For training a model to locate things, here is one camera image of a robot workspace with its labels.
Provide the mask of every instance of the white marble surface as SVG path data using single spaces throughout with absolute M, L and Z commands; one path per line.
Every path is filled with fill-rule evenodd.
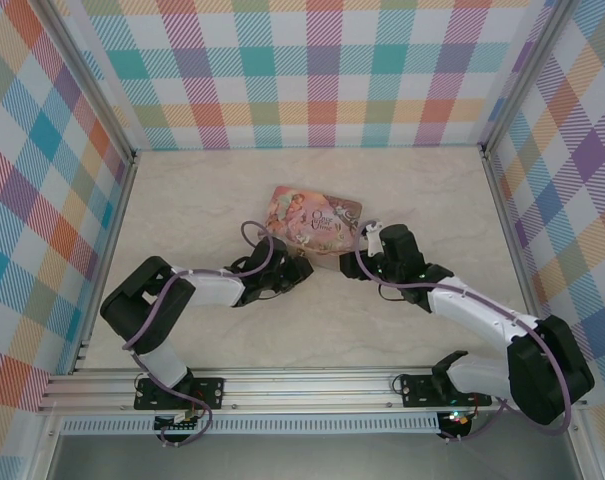
M 524 309 L 472 147 L 144 153 L 106 292 L 151 255 L 182 267 L 220 268 L 249 254 L 240 223 L 263 221 L 278 185 L 352 198 L 363 203 L 363 219 L 406 223 L 427 261 Z M 170 338 L 193 367 L 417 366 L 456 349 L 493 353 L 450 320 L 385 302 L 372 282 L 324 269 L 271 301 L 188 308 Z M 85 366 L 132 366 L 122 343 L 98 318 Z

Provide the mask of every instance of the gray floor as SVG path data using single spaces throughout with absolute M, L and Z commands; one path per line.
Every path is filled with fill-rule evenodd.
M 428 261 L 524 309 L 473 147 L 144 153 L 105 293 L 151 255 L 220 268 L 250 253 L 239 226 L 265 219 L 278 185 L 352 198 L 364 219 L 406 223 Z M 193 367 L 417 366 L 457 349 L 493 353 L 475 333 L 325 269 L 268 302 L 187 309 L 171 340 Z M 99 318 L 84 366 L 133 366 L 122 343 Z
M 504 415 L 485 436 L 446 445 L 433 434 L 207 435 L 180 449 L 151 436 L 63 437 L 50 480 L 571 480 L 564 437 Z

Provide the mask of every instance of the marble floor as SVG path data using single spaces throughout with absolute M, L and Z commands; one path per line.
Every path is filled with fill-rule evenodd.
M 144 153 L 105 292 L 151 255 L 220 268 L 249 254 L 240 223 L 264 221 L 278 185 L 358 200 L 363 219 L 406 223 L 427 261 L 524 310 L 473 147 Z M 270 301 L 187 308 L 170 338 L 192 367 L 418 366 L 456 349 L 493 353 L 454 322 L 325 269 Z M 84 366 L 133 366 L 122 343 L 98 318 Z

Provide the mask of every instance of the purple cable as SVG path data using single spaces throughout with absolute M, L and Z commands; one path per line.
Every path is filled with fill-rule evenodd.
M 273 236 L 271 235 L 271 232 L 269 232 L 266 229 L 266 227 L 264 227 L 264 225 L 261 225 L 258 222 L 254 222 L 253 220 L 247 220 L 246 222 L 244 222 L 241 225 L 240 231 L 242 233 L 242 238 L 244 238 L 244 240 L 249 245 L 251 245 L 253 248 L 255 248 L 256 244 L 254 244 L 253 242 L 251 242 L 249 240 L 249 238 L 247 237 L 247 235 L 246 235 L 245 229 L 246 229 L 247 225 L 254 225 L 254 226 L 258 227 L 260 230 L 262 230 L 264 232 L 264 234 L 266 235 L 267 239 L 269 240 L 269 253 L 267 254 L 266 259 L 264 260 L 264 262 L 262 262 L 258 267 L 254 268 L 253 270 L 249 270 L 248 272 L 243 272 L 243 273 L 220 272 L 219 270 L 208 270 L 208 269 L 203 269 L 203 268 L 196 269 L 196 270 L 183 270 L 181 272 L 177 272 L 175 275 L 173 275 L 171 278 L 169 278 L 168 282 L 166 282 L 166 284 L 162 288 L 162 291 L 160 292 L 160 294 L 158 295 L 157 299 L 155 300 L 155 303 L 153 304 L 153 308 L 151 308 L 151 312 L 149 313 L 149 316 L 144 321 L 144 324 L 142 325 L 142 327 L 140 328 L 140 330 L 138 330 L 137 333 L 135 335 L 133 335 L 129 339 L 129 341 L 126 342 L 122 346 L 122 350 L 130 350 L 131 351 L 132 348 L 133 348 L 133 345 L 135 345 L 137 343 L 137 341 L 140 340 L 140 338 L 142 337 L 142 335 L 144 335 L 144 333 L 149 329 L 149 327 L 153 323 L 153 320 L 155 320 L 155 316 L 157 315 L 158 310 L 160 309 L 160 305 L 162 305 L 162 302 L 164 301 L 164 298 L 166 297 L 167 292 L 171 288 L 171 285 L 173 285 L 179 278 L 184 277 L 186 275 L 199 274 L 199 273 L 212 274 L 212 275 L 220 275 L 220 276 L 230 277 L 230 278 L 244 278 L 244 277 L 248 277 L 248 276 L 254 275 L 254 274 L 256 274 L 256 273 L 264 270 L 264 268 L 266 268 L 266 266 L 271 261 L 271 258 L 273 257 L 273 251 L 275 249 L 275 245 L 273 243 Z M 160 380 L 158 380 L 155 376 L 153 376 L 153 374 L 151 374 L 148 371 L 148 369 L 144 366 L 144 364 L 140 361 L 140 359 L 138 358 L 138 356 L 133 351 L 131 351 L 131 355 L 132 355 L 133 360 L 135 361 L 135 363 L 137 363 L 138 366 L 144 372 L 147 373 L 147 375 L 149 376 L 149 378 L 151 379 L 151 381 L 153 383 L 155 383 L 159 388 L 161 388 L 162 390 L 164 390 L 167 393 L 170 393 L 171 395 L 175 395 L 176 397 L 182 398 L 182 399 L 187 400 L 189 402 L 195 403 L 196 405 L 199 405 L 201 408 L 203 408 L 209 414 L 209 419 L 206 422 L 206 425 L 204 426 L 204 428 L 202 430 L 200 430 L 198 433 L 196 433 L 194 435 L 191 435 L 189 438 L 187 438 L 183 442 L 171 443 L 171 442 L 167 441 L 166 438 L 164 438 L 164 431 L 166 430 L 166 428 L 163 428 L 162 430 L 160 430 L 160 438 L 164 442 L 164 445 L 172 445 L 174 447 L 180 447 L 180 446 L 188 445 L 189 443 L 195 442 L 197 439 L 199 439 L 200 437 L 202 437 L 202 435 L 204 435 L 204 433 L 211 427 L 211 424 L 213 423 L 213 411 L 211 410 L 211 407 L 209 407 L 202 400 L 198 400 L 197 398 L 191 397 L 190 395 L 186 395 L 184 393 L 176 392 L 172 388 L 167 387 L 162 382 L 160 382 Z
M 187 438 L 186 440 L 184 440 L 182 442 L 169 442 L 166 438 L 164 438 L 164 432 L 167 429 L 167 427 L 162 428 L 160 430 L 160 438 L 162 439 L 162 442 L 164 442 L 164 445 L 171 445 L 171 446 L 176 447 L 176 448 L 177 447 L 182 447 L 184 445 L 188 445 L 189 443 L 193 443 L 197 439 L 199 439 L 200 437 L 202 437 L 202 435 L 204 435 L 204 433 L 209 428 L 211 428 L 211 425 L 213 424 L 213 411 L 211 410 L 211 407 L 209 407 L 202 400 L 198 400 L 195 397 L 192 397 L 190 395 L 186 395 L 186 394 L 181 393 L 181 392 L 176 392 L 172 388 L 167 387 L 162 382 L 160 382 L 160 380 L 158 380 L 155 376 L 153 376 L 153 374 L 151 372 L 149 372 L 149 370 L 144 366 L 144 364 L 140 361 L 140 359 L 138 358 L 138 356 L 135 353 L 133 353 L 131 356 L 133 357 L 133 361 L 135 361 L 135 363 L 138 364 L 138 367 L 140 367 L 143 372 L 146 372 L 146 374 L 149 376 L 149 378 L 151 379 L 151 381 L 153 383 L 155 383 L 158 387 L 160 387 L 162 390 L 164 390 L 167 393 L 170 393 L 171 395 L 179 397 L 179 398 L 181 398 L 183 400 L 187 400 L 187 401 L 192 402 L 192 403 L 194 403 L 196 405 L 199 405 L 201 408 L 204 409 L 204 411 L 206 411 L 209 414 L 209 419 L 207 420 L 206 425 L 204 426 L 204 428 L 202 430 L 200 430 L 198 433 L 194 433 L 193 435 L 191 435 L 189 438 Z
M 359 239 L 362 236 L 362 234 L 364 233 L 366 227 L 369 225 L 373 225 L 375 223 L 376 222 L 373 220 L 369 220 L 367 222 L 362 223 L 358 227 L 355 238 Z M 564 432 L 566 432 L 566 430 L 569 428 L 569 425 L 571 424 L 571 397 L 569 395 L 569 387 L 566 384 L 566 379 L 564 378 L 564 375 L 562 374 L 562 368 L 560 368 L 560 364 L 558 363 L 557 359 L 553 355 L 553 352 L 551 352 L 551 349 L 547 346 L 547 344 L 544 342 L 544 340 L 542 340 L 542 338 L 540 338 L 540 336 L 531 327 L 529 327 L 527 324 L 525 324 L 520 319 L 518 319 L 513 313 L 502 308 L 500 305 L 495 304 L 488 298 L 484 298 L 481 295 L 478 295 L 474 292 L 469 292 L 460 287 L 455 287 L 453 285 L 441 285 L 439 283 L 391 283 L 391 282 L 386 282 L 384 280 L 381 280 L 380 278 L 373 275 L 366 268 L 366 266 L 364 265 L 364 262 L 362 261 L 362 257 L 360 256 L 360 250 L 357 247 L 355 249 L 355 259 L 358 262 L 358 266 L 360 267 L 360 269 L 364 272 L 364 274 L 367 277 L 369 277 L 369 279 L 371 279 L 374 282 L 379 283 L 380 285 L 383 285 L 385 287 L 402 288 L 402 289 L 439 288 L 441 290 L 446 290 L 446 291 L 453 292 L 453 293 L 459 293 L 461 295 L 466 295 L 467 297 L 472 298 L 476 302 L 479 302 L 482 305 L 499 313 L 500 315 L 505 317 L 507 320 L 515 322 L 516 325 L 521 327 L 524 331 L 526 331 L 526 333 L 528 333 L 531 336 L 531 338 L 540 346 L 542 351 L 545 353 L 545 355 L 549 359 L 549 362 L 551 363 L 551 367 L 553 368 L 553 371 L 554 371 L 555 375 L 557 376 L 558 382 L 560 383 L 560 390 L 562 391 L 562 399 L 564 400 L 564 420 L 562 422 L 562 425 L 560 425 L 560 427 L 558 427 L 556 429 L 549 429 L 546 427 L 541 427 L 540 425 L 535 423 L 533 420 L 528 418 L 526 415 L 524 415 L 522 412 L 520 412 L 519 410 L 516 410 L 515 408 L 508 405 L 505 400 L 498 399 L 500 402 L 500 408 L 498 409 L 498 411 L 496 412 L 494 417 L 484 427 L 480 428 L 478 431 L 472 433 L 471 435 L 466 436 L 465 440 L 473 439 L 473 438 L 477 437 L 478 434 L 485 432 L 489 427 L 491 427 L 491 425 L 493 425 L 493 423 L 495 422 L 495 419 L 497 419 L 505 409 L 509 410 L 510 412 L 522 415 L 524 418 L 527 419 L 527 421 L 529 423 L 534 425 L 540 432 L 544 433 L 545 435 L 556 436 L 556 435 L 562 435 Z
M 222 273 L 219 270 L 207 270 L 207 269 L 183 270 L 181 272 L 176 273 L 171 278 L 169 278 L 169 281 L 166 282 L 166 284 L 162 288 L 162 291 L 158 295 L 158 298 L 155 300 L 155 303 L 153 304 L 151 313 L 149 313 L 149 316 L 146 318 L 146 320 L 145 320 L 144 324 L 142 325 L 142 327 L 140 328 L 140 330 L 138 330 L 138 332 L 135 335 L 133 335 L 129 339 L 128 342 L 126 342 L 124 345 L 122 345 L 122 350 L 131 350 L 133 345 L 135 345 L 137 343 L 137 341 L 140 340 L 140 338 L 142 338 L 142 335 L 144 335 L 146 333 L 146 331 L 149 329 L 149 327 L 153 323 L 153 320 L 155 319 L 155 316 L 157 315 L 158 310 L 160 309 L 160 305 L 162 305 L 162 302 L 164 301 L 164 297 L 166 297 L 166 294 L 169 291 L 169 289 L 171 288 L 171 285 L 173 285 L 180 277 L 184 277 L 185 275 L 191 275 L 191 274 L 208 273 L 208 274 L 212 274 L 212 275 L 220 275 L 222 277 L 243 278 L 243 277 L 249 277 L 255 273 L 258 273 L 261 270 L 264 270 L 264 268 L 271 261 L 271 257 L 273 257 L 273 249 L 274 249 L 273 236 L 263 225 L 259 224 L 258 222 L 254 222 L 253 220 L 247 220 L 246 222 L 244 222 L 242 224 L 242 226 L 240 227 L 240 230 L 242 232 L 242 237 L 244 238 L 244 240 L 246 240 L 246 242 L 254 248 L 255 248 L 255 244 L 253 244 L 248 239 L 248 237 L 246 236 L 246 233 L 244 232 L 244 229 L 246 228 L 247 225 L 254 225 L 254 226 L 258 227 L 260 230 L 262 230 L 266 234 L 266 237 L 269 240 L 269 253 L 267 254 L 264 262 L 262 262 L 262 264 L 260 266 L 258 266 L 257 268 L 254 268 L 253 270 L 249 270 L 248 272 L 244 272 L 244 273 L 230 273 L 230 272 Z

